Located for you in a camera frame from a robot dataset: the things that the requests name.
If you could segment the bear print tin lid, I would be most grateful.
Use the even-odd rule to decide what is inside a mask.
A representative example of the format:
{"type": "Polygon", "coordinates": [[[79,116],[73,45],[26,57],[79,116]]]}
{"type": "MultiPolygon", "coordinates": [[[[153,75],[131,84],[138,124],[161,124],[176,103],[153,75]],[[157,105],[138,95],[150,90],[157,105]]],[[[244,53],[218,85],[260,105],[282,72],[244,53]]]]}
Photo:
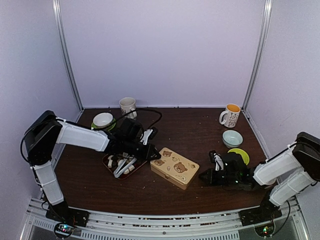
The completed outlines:
{"type": "Polygon", "coordinates": [[[159,152],[161,158],[157,160],[152,160],[150,162],[151,166],[156,167],[158,170],[165,172],[166,174],[170,173],[173,175],[191,175],[195,172],[198,173],[200,166],[189,160],[188,158],[174,152],[173,150],[164,147],[159,152]]]}

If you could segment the beige tin box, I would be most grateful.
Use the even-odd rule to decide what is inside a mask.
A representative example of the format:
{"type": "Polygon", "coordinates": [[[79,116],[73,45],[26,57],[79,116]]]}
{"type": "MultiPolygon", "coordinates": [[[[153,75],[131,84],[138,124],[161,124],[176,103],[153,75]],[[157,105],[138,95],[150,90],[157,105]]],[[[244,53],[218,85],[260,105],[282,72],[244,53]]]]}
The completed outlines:
{"type": "Polygon", "coordinates": [[[151,170],[163,179],[167,180],[168,182],[174,184],[175,186],[183,190],[187,189],[187,187],[191,184],[192,180],[195,178],[197,173],[196,171],[191,175],[173,175],[172,173],[165,173],[163,171],[160,171],[154,166],[151,166],[151,170]]]}

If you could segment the white handled metal tongs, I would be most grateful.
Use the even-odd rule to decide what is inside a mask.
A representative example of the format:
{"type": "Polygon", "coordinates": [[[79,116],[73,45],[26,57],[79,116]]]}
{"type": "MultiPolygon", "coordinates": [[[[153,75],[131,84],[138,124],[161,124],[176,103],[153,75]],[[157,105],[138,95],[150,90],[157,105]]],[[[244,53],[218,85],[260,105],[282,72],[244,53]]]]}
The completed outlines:
{"type": "Polygon", "coordinates": [[[125,172],[130,172],[133,170],[134,163],[137,161],[137,159],[134,158],[122,158],[120,159],[117,168],[114,170],[113,175],[116,179],[118,179],[122,174],[125,172]]]}

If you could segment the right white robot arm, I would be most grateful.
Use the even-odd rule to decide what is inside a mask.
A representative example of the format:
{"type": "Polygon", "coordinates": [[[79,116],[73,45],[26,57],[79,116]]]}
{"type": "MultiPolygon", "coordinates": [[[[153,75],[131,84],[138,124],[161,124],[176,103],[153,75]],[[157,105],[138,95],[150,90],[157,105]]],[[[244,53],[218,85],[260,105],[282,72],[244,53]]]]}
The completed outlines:
{"type": "Polygon", "coordinates": [[[207,185],[268,190],[256,210],[261,221],[268,220],[284,202],[320,181],[320,140],[307,132],[300,132],[286,149],[252,168],[236,152],[220,156],[213,150],[209,157],[215,167],[199,174],[207,185]]]}

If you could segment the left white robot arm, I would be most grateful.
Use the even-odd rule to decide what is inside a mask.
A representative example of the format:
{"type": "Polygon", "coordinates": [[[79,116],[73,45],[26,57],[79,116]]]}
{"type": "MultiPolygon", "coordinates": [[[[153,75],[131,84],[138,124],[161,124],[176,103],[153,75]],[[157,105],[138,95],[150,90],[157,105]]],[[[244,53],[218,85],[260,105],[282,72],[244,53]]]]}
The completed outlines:
{"type": "Polygon", "coordinates": [[[49,210],[61,222],[72,218],[72,211],[61,190],[52,163],[53,151],[57,145],[66,148],[90,149],[120,158],[120,164],[113,171],[119,178],[136,162],[151,162],[160,159],[156,146],[150,141],[158,133],[152,123],[144,126],[125,113],[111,124],[120,126],[108,131],[97,127],[87,127],[56,116],[46,110],[24,133],[20,141],[20,155],[32,170],[36,183],[42,189],[49,210]]]}

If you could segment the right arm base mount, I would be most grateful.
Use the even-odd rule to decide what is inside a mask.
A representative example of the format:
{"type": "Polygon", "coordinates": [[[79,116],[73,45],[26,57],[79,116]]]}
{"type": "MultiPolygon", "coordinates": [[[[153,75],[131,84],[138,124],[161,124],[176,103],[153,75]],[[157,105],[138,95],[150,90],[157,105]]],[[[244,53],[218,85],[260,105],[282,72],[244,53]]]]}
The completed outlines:
{"type": "Polygon", "coordinates": [[[280,218],[282,212],[262,212],[259,207],[241,210],[240,221],[243,227],[253,226],[255,233],[262,238],[271,237],[276,231],[275,219],[280,218]]]}

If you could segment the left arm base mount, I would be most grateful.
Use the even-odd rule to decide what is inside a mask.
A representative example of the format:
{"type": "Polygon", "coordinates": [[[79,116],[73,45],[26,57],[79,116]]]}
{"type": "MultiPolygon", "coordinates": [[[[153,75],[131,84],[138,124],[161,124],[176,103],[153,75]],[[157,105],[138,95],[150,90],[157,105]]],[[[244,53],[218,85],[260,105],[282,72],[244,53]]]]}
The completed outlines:
{"type": "Polygon", "coordinates": [[[87,226],[90,213],[85,210],[70,208],[66,216],[58,215],[53,209],[46,211],[45,217],[54,220],[53,233],[59,239],[66,239],[73,236],[81,235],[81,228],[87,226]]]}

